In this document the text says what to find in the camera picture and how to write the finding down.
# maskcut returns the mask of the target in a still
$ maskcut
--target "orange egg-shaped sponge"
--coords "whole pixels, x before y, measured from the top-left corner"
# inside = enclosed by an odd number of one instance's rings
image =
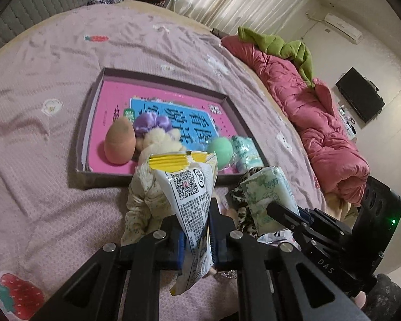
[[[104,141],[104,152],[112,164],[128,163],[135,151],[135,132],[131,121],[122,116],[114,121]]]

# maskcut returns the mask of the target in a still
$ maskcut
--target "bed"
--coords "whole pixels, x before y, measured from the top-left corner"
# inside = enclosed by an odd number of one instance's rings
[[[284,170],[297,204],[326,210],[294,127],[254,72],[207,27],[135,1],[81,7],[0,49],[0,283],[12,275],[47,300],[101,246],[120,242],[127,188],[81,190],[75,172],[78,117],[103,67],[228,95],[270,165]],[[50,99],[60,103],[55,114],[42,111]],[[228,189],[216,191],[227,206]],[[172,297],[174,279],[173,272],[161,275],[160,320],[219,320],[237,310],[233,279],[208,276]],[[0,307],[10,320],[20,319],[1,298]]]

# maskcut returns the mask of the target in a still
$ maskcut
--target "metal screw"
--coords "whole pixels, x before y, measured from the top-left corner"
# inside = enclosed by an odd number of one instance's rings
[[[294,249],[294,246],[290,243],[282,243],[279,245],[279,248],[282,252],[292,252],[292,250]]]
[[[230,236],[231,236],[233,239],[240,239],[240,238],[242,238],[243,234],[242,234],[241,231],[231,231],[231,232],[230,232]]]
[[[153,238],[155,239],[163,239],[164,237],[166,237],[166,232],[165,231],[155,231],[153,233]]]
[[[105,252],[113,252],[116,250],[116,244],[115,243],[107,243],[103,246],[103,250]]]

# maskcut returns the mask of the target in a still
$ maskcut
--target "plush toy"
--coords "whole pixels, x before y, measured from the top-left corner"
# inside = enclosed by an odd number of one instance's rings
[[[172,129],[172,122],[167,116],[158,116],[155,112],[140,114],[134,121],[136,148],[140,152],[138,165],[152,154],[185,151],[180,142],[180,130]]]
[[[138,135],[136,148],[140,156],[129,185],[128,211],[121,245],[136,243],[144,235],[160,229],[162,220],[174,214],[150,169],[150,155],[186,150],[180,142],[180,130],[172,129],[172,124],[168,125],[161,116],[143,116],[138,122],[137,119],[134,121],[134,130]]]
[[[153,128],[144,138],[136,138],[136,148],[140,151],[138,164],[144,163],[152,154],[185,151],[180,142],[180,130],[165,132],[162,128]]]

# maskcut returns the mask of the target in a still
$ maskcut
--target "green blanket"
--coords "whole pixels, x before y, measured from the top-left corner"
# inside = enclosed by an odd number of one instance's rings
[[[241,26],[238,28],[238,35],[241,41],[255,44],[266,54],[292,61],[306,84],[314,87],[312,56],[303,42],[285,43],[279,36],[261,35]]]

